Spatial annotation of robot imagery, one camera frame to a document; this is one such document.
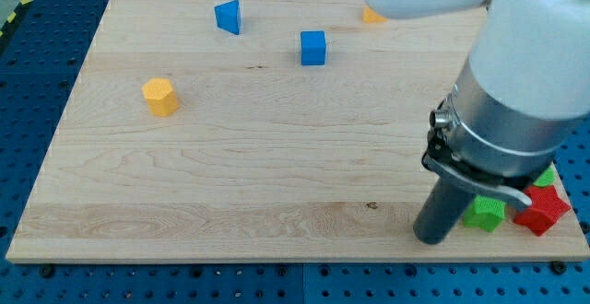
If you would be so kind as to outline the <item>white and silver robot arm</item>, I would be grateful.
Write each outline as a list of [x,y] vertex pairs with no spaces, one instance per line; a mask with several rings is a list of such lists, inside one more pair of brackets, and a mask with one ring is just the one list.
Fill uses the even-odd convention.
[[516,208],[589,113],[589,0],[364,0],[386,18],[486,9],[454,85],[431,113],[422,162],[438,175],[424,208],[477,195]]

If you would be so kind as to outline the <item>green block behind arm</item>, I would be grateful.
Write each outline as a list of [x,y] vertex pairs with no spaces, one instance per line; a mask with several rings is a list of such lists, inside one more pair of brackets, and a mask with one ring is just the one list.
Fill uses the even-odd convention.
[[549,187],[555,181],[555,172],[552,167],[544,170],[539,177],[533,182],[533,185],[539,188]]

